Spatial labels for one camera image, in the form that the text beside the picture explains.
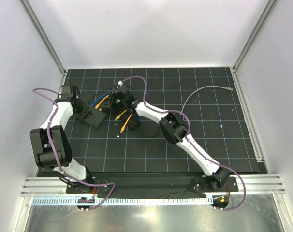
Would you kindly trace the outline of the black network switch box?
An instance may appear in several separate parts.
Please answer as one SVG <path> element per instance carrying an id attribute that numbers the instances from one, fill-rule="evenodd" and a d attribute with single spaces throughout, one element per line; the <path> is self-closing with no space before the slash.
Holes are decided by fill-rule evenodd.
<path id="1" fill-rule="evenodd" d="M 99 125 L 104 121 L 105 117 L 106 117 L 106 113 L 102 112 L 98 109 L 95 108 L 89 108 L 92 110 L 92 119 L 89 120 L 81 120 L 87 124 L 89 124 L 90 126 L 93 126 L 95 128 L 98 128 Z"/>

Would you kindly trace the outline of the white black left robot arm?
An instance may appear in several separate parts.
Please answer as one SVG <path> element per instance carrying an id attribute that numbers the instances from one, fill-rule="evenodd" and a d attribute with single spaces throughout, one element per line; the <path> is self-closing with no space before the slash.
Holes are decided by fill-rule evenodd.
<path id="1" fill-rule="evenodd" d="M 46 122 L 30 131 L 34 159 L 39 168 L 59 172 L 65 176 L 61 180 L 66 184 L 83 193 L 90 193 L 94 188 L 90 171 L 73 158 L 72 149 L 64 131 L 72 115 L 71 103 L 65 101 L 55 103 Z"/>

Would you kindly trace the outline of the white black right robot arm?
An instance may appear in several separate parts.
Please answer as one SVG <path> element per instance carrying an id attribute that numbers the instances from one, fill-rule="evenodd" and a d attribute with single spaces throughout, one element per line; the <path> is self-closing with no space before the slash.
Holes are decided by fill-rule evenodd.
<path id="1" fill-rule="evenodd" d="M 155 107 L 146 101 L 137 100 L 130 92 L 122 91 L 110 92 L 104 105 L 111 112 L 126 112 L 156 122 L 164 138 L 184 150 L 201 167 L 214 191 L 222 191 L 227 187 L 229 171 L 195 141 L 190 133 L 190 121 L 182 112 Z"/>

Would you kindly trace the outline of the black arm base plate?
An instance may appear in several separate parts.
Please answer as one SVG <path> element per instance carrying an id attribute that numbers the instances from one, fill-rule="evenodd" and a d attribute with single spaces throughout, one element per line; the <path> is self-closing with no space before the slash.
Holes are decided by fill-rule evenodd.
<path id="1" fill-rule="evenodd" d="M 114 178 L 116 186 L 112 192 L 116 198 L 164 198 L 182 197 L 191 193 L 238 192 L 234 177 L 229 177 L 223 187 L 214 184 L 205 176 L 146 175 L 121 176 Z"/>

